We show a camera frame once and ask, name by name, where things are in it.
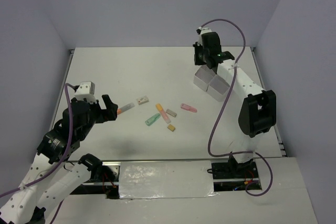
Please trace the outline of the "orange grey highlighter marker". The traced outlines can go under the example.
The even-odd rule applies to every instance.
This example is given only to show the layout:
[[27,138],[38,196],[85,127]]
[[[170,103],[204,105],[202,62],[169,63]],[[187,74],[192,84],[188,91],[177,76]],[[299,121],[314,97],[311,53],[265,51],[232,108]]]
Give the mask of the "orange grey highlighter marker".
[[132,102],[132,103],[128,103],[128,104],[126,104],[126,105],[124,105],[124,106],[118,108],[118,110],[117,110],[117,115],[119,115],[119,114],[121,114],[121,113],[123,113],[123,112],[125,112],[125,111],[127,111],[127,110],[129,110],[129,109],[131,109],[131,108],[133,108],[134,106],[135,106],[135,105],[134,105],[134,103]]

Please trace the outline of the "yellow pink highlighter marker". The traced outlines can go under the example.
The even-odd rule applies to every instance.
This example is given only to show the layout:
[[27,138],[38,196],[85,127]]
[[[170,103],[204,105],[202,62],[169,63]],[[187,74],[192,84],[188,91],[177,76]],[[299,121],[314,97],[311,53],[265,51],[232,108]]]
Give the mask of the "yellow pink highlighter marker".
[[167,124],[170,124],[171,123],[171,120],[170,118],[168,117],[167,113],[164,111],[163,107],[157,103],[155,105],[155,107],[157,108],[158,112],[160,113],[161,117],[164,119],[164,121],[167,123]]

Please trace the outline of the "white eraser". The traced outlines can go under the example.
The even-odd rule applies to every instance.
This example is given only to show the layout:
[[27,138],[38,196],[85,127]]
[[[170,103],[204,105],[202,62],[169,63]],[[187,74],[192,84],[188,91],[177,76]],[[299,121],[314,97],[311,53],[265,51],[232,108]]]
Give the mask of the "white eraser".
[[166,109],[166,113],[174,118],[177,117],[177,113],[170,109]]

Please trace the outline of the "yellow eraser block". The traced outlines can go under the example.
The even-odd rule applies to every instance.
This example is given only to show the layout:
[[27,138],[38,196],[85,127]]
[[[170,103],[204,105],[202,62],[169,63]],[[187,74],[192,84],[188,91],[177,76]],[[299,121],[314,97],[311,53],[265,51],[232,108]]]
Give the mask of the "yellow eraser block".
[[175,131],[175,127],[174,127],[172,124],[169,124],[169,125],[167,126],[167,128],[168,128],[170,131],[172,131],[172,132]]

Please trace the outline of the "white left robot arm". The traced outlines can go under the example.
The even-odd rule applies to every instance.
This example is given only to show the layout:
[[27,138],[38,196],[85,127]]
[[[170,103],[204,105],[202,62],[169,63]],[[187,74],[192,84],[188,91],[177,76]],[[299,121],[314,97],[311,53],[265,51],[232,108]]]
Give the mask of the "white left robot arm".
[[107,94],[102,99],[105,109],[98,101],[70,100],[71,109],[65,109],[62,119],[45,134],[27,175],[1,207],[1,223],[45,223],[46,218],[53,211],[59,211],[63,200],[81,184],[87,181],[114,182],[115,173],[92,154],[82,156],[62,178],[52,182],[63,162],[79,148],[96,123],[116,120],[117,104]]

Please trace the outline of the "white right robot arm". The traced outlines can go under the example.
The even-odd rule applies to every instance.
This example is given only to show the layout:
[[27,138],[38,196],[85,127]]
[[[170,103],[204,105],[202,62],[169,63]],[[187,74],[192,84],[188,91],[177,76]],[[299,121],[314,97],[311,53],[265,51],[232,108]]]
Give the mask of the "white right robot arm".
[[235,93],[241,100],[238,126],[243,136],[228,155],[224,167],[213,167],[212,174],[240,177],[246,170],[252,170],[254,153],[261,135],[269,132],[276,123],[276,95],[256,84],[238,65],[229,51],[222,51],[218,33],[209,28],[198,28],[198,41],[194,62],[206,65],[229,84],[228,95]]

